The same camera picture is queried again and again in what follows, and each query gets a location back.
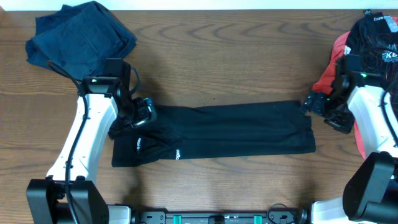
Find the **red cloth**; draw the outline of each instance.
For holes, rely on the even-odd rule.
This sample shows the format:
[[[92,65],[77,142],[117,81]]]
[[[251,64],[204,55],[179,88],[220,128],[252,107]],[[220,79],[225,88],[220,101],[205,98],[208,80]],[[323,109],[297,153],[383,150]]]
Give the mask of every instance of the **red cloth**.
[[[395,20],[396,24],[398,24],[398,17],[393,17],[393,20]],[[333,44],[333,49],[331,51],[331,57],[330,57],[330,63],[327,66],[326,70],[323,72],[321,78],[319,81],[312,86],[312,90],[315,92],[322,92],[326,94],[330,94],[331,92],[331,83],[335,79],[336,75],[336,60],[339,59],[341,56],[344,55],[344,51],[346,48],[346,41],[347,37],[349,35],[349,32],[339,36],[335,43]],[[355,121],[354,123],[354,135],[355,135],[355,141],[356,141],[356,146],[358,148],[359,153],[362,155],[362,157],[365,159],[365,148],[363,145],[361,133],[359,132],[358,125]]]

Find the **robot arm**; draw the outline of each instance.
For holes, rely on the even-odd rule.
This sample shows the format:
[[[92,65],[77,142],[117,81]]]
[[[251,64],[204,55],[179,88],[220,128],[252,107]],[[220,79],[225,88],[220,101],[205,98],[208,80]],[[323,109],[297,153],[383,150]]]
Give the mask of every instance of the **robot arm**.
[[[76,180],[80,176],[84,177],[85,180],[91,180],[95,184],[98,163],[106,135],[118,115],[118,107],[113,97],[104,97],[104,94],[87,94],[85,97],[89,105],[89,119],[86,121],[80,136],[82,141],[78,142],[73,154],[70,179]],[[79,130],[84,109],[83,99],[80,96],[77,101],[75,120],[65,145],[46,177],[51,177],[53,180],[65,180],[65,161]]]
[[[389,194],[397,190],[398,148],[381,109],[384,89],[380,77],[363,73],[359,60],[355,55],[343,57],[331,94],[312,92],[306,100],[310,110],[344,133],[355,119],[366,156],[342,197],[312,205],[313,224],[398,222],[398,198]],[[398,131],[389,93],[384,107],[393,130]]]
[[[398,148],[382,115],[380,102],[384,90],[381,87],[365,85],[354,87],[347,105],[352,112],[361,133],[366,158],[372,152],[388,152],[398,157]],[[387,93],[384,104],[394,130],[398,131],[398,122],[392,110],[390,93]]]

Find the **brown wooden tabletop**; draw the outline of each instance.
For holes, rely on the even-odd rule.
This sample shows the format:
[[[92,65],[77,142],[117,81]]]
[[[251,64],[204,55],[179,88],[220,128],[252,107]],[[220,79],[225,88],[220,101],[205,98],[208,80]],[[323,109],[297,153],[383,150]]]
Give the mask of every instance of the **brown wooden tabletop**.
[[[384,11],[397,15],[398,11]],[[25,60],[35,17],[0,15],[0,222],[31,223],[25,190],[60,154],[76,111],[66,78]],[[139,95],[179,106],[303,100],[336,38],[361,11],[116,11],[137,37],[126,61]],[[97,188],[105,201],[186,210],[266,210],[340,196],[362,163],[352,134],[313,116],[317,151],[293,156],[157,161],[112,168],[106,141]]]

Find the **white wall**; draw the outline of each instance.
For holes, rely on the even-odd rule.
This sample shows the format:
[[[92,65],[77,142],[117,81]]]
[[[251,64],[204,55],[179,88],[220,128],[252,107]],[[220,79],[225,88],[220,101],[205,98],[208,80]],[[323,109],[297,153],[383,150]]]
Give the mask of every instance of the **white wall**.
[[[398,9],[398,0],[97,0],[111,10]],[[59,10],[85,0],[0,0],[6,11]]]

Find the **black t-shirt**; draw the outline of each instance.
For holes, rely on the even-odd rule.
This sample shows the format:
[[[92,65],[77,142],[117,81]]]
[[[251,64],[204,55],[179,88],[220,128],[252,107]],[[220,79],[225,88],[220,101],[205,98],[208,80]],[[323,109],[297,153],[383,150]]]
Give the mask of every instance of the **black t-shirt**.
[[[398,26],[381,12],[358,20],[346,41],[349,53],[362,56],[365,72],[382,75],[384,88],[398,78]],[[398,88],[390,91],[392,109],[398,114]]]
[[[112,166],[315,152],[299,101],[186,108],[156,106],[157,120],[114,138]]]

